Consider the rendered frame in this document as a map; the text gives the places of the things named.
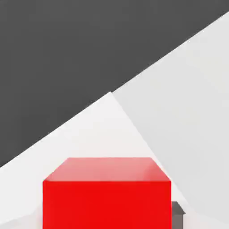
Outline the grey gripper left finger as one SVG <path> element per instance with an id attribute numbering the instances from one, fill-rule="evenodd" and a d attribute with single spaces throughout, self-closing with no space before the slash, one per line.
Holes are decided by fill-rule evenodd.
<path id="1" fill-rule="evenodd" d="M 0 229 L 42 229 L 42 209 L 33 213 L 0 224 Z"/>

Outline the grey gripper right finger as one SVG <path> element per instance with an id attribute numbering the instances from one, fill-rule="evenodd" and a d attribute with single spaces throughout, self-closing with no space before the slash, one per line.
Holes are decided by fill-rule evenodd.
<path id="1" fill-rule="evenodd" d="M 177 201 L 172 201 L 172 229 L 183 229 L 183 216 L 186 213 Z"/>

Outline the small red cube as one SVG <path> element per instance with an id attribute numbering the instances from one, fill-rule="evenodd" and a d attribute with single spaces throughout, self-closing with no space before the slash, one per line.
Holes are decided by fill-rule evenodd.
<path id="1" fill-rule="evenodd" d="M 68 158 L 42 185 L 42 229 L 172 229 L 171 180 L 149 157 Z"/>

